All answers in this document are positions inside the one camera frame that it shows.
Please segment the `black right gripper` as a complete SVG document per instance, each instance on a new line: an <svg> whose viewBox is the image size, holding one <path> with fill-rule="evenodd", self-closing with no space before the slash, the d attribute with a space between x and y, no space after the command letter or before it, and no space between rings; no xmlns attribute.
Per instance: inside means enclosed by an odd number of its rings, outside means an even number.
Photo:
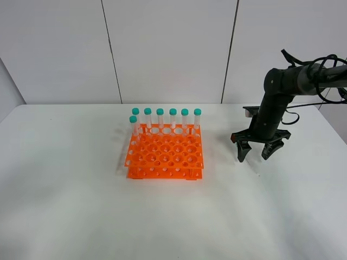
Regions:
<svg viewBox="0 0 347 260"><path fill-rule="evenodd" d="M270 142L265 144L261 156L267 160L274 152L284 146L282 139L289 139L291 133L287 130L278 129L279 123L265 122L258 114L252 117L249 128L232 133L231 141L237 144L237 159L242 163L252 149L249 145L251 142Z"/></svg>

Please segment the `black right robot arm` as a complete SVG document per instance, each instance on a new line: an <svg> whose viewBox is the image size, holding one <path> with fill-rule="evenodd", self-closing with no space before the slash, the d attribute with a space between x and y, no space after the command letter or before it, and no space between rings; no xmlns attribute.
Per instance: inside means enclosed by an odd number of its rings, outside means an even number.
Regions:
<svg viewBox="0 0 347 260"><path fill-rule="evenodd" d="M250 142L264 145L261 156L267 160L289 139L287 130L279 129L282 117L295 96L318 95L327 88L336 88L341 104L346 103L346 61L341 66L325 68L317 61L302 66L270 70L264 80L265 94L261 105L245 107L246 116L252 120L247 129L232 133L231 141L237 145L237 159L243 162L252 149Z"/></svg>

